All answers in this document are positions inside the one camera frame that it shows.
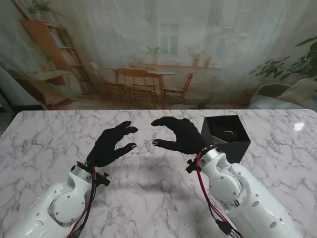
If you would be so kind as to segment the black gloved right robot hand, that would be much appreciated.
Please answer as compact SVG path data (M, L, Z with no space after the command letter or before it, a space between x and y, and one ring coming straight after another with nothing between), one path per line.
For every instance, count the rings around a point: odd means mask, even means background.
M162 139L153 140L152 144L156 147L178 151L187 155L198 154L207 147L207 144L198 132L198 129L188 119L162 117L154 120L151 125L165 126L172 130L176 136L176 141L166 141Z

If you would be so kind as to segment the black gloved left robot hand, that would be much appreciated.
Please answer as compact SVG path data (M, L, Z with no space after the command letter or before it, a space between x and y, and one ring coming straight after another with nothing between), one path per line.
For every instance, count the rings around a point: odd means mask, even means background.
M138 131L136 127L131 126L131 123L131 121L124 121L113 128L104 130L87 156L86 164L98 168L105 167L133 150L136 147L135 143L115 149L116 144L124 136Z

